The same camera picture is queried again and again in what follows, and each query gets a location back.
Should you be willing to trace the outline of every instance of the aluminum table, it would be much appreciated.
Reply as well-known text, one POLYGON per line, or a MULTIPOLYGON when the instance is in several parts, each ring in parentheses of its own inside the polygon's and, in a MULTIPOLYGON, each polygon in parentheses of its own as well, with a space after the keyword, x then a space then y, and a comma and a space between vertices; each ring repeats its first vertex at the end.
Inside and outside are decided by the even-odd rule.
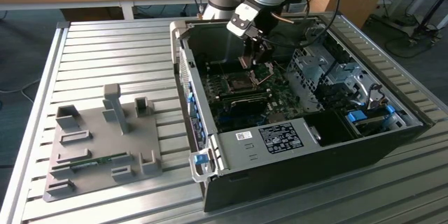
POLYGON ((170 62, 173 19, 61 23, 37 90, 0 223, 448 223, 446 106, 342 17, 334 27, 437 121, 373 166, 246 204, 203 213, 170 62), (159 177, 50 203, 42 192, 57 106, 102 106, 101 86, 121 84, 121 103, 155 106, 159 177))

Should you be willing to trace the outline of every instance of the circuit board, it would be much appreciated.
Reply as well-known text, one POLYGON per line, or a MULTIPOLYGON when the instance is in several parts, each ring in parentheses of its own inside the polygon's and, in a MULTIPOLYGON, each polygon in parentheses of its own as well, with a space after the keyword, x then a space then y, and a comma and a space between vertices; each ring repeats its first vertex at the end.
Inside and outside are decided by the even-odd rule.
POLYGON ((286 121, 303 109, 277 63, 251 70, 203 74, 201 82, 218 132, 286 121))

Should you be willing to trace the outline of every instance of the white object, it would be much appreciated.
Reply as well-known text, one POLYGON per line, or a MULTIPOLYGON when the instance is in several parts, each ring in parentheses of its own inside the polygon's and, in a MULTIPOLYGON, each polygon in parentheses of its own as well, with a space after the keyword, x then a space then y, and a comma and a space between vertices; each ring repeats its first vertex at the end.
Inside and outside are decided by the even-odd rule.
POLYGON ((382 2, 382 0, 377 0, 374 11, 373 11, 371 14, 374 14, 377 17, 382 17, 382 15, 385 15, 383 6, 385 6, 386 10, 389 10, 390 4, 391 4, 390 0, 383 0, 383 2, 382 2))
MULTIPOLYGON (((254 10, 249 5, 241 3, 235 10, 234 13, 238 15, 241 21, 249 21, 251 22, 255 16, 258 15, 258 11, 254 10)), ((239 27, 235 26, 231 23, 231 20, 226 23, 226 29, 238 37, 242 37, 245 31, 247 30, 249 26, 243 26, 243 23, 241 23, 239 27)))

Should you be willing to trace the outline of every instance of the white label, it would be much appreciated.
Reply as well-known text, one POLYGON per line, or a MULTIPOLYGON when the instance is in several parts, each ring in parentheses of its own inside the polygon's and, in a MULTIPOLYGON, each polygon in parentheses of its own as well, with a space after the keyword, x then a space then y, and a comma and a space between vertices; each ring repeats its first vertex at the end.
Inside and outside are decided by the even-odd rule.
POLYGON ((235 133, 235 139, 237 140, 243 140, 243 139, 249 139, 249 138, 251 138, 250 131, 235 133))

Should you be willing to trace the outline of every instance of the gray plastic block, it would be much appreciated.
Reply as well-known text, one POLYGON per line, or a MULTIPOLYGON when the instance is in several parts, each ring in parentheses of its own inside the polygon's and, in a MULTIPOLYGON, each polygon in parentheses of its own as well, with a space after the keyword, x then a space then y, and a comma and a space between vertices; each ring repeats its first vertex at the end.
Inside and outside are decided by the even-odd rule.
POLYGON ((130 165, 110 169, 110 176, 114 181, 130 179, 133 177, 130 165))
POLYGON ((69 179, 62 179, 61 181, 49 185, 46 192, 49 195, 63 195, 71 193, 74 190, 74 184, 69 179))
POLYGON ((117 116, 114 115, 114 110, 113 109, 102 111, 102 116, 103 116, 105 122, 107 122, 107 123, 117 121, 117 116))
POLYGON ((67 134, 62 134, 59 138, 59 143, 63 144, 71 144, 79 141, 85 141, 91 139, 91 134, 90 132, 86 131, 75 131, 67 134))
POLYGON ((117 164, 122 164, 122 163, 130 162, 131 160, 133 160, 133 156, 130 155, 129 152, 126 152, 125 155, 113 157, 113 158, 111 158, 111 163, 113 163, 114 165, 117 165, 117 164))
POLYGON ((133 100, 134 112, 137 118, 149 115, 147 100, 145 97, 138 97, 133 100))
POLYGON ((82 159, 87 159, 90 158, 91 153, 89 151, 89 149, 83 149, 83 150, 74 150, 71 151, 69 154, 58 154, 55 162, 58 164, 61 163, 66 163, 66 162, 73 162, 73 161, 78 161, 82 159))
POLYGON ((159 164, 158 160, 155 159, 153 151, 150 152, 150 157, 143 158, 142 153, 138 153, 138 162, 139 162, 139 169, 143 174, 151 174, 158 171, 159 164))
POLYGON ((75 112, 75 110, 71 110, 73 106, 61 109, 59 116, 71 115, 78 127, 63 129, 58 124, 55 125, 49 158, 49 175, 46 176, 42 196, 46 202, 141 179, 150 179, 162 173, 153 103, 146 101, 150 113, 138 118, 134 101, 125 104, 118 104, 117 101, 118 108, 125 116, 125 122, 131 129, 127 134, 122 134, 115 118, 110 122, 103 120, 103 108, 113 109, 113 104, 107 100, 103 100, 103 104, 105 107, 78 111, 78 115, 73 113, 73 111, 75 112), (75 141, 74 139, 77 137, 81 139, 82 135, 70 133, 86 131, 91 139, 75 141), (73 139, 65 138, 71 141, 61 142, 61 139, 63 139, 61 136, 63 135, 71 136, 73 139), (122 166, 130 166, 133 176, 114 180, 110 171, 122 166), (67 179, 75 185, 74 189, 65 184, 54 185, 63 179, 67 179))
POLYGON ((49 174, 54 177, 54 178, 66 178, 67 176, 73 175, 74 172, 69 167, 65 168, 59 168, 59 169, 51 169, 49 171, 49 174))
POLYGON ((55 122, 58 126, 62 129, 77 128, 75 116, 78 116, 78 112, 73 105, 58 107, 55 113, 55 122))
POLYGON ((102 100, 102 104, 103 104, 103 108, 105 108, 106 110, 113 109, 113 108, 111 108, 111 103, 110 103, 107 100, 102 100))
POLYGON ((117 100, 121 96, 121 89, 117 83, 103 85, 103 99, 117 100))
POLYGON ((125 121, 126 117, 123 116, 118 100, 119 96, 121 96, 119 85, 117 85, 115 83, 103 85, 103 99, 110 102, 114 111, 114 116, 119 124, 121 134, 126 134, 129 132, 129 126, 125 121))

